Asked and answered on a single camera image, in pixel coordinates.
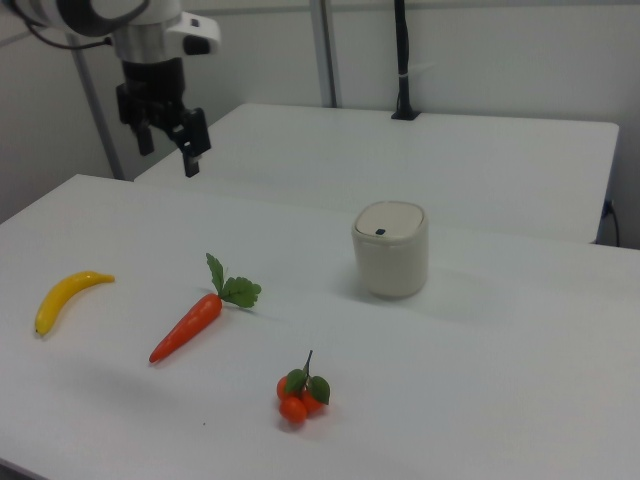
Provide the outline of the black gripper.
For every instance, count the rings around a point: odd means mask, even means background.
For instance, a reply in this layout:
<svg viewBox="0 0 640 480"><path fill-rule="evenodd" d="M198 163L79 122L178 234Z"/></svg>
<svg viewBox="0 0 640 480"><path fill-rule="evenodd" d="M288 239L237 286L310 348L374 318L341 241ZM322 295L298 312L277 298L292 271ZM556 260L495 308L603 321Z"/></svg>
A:
<svg viewBox="0 0 640 480"><path fill-rule="evenodd" d="M120 121L137 138L139 153L147 156L154 152L151 129L155 127L181 150L185 176L197 175L199 159L211 143L204 111L184 106L183 61L123 62L122 69L124 83L116 88Z"/></svg>

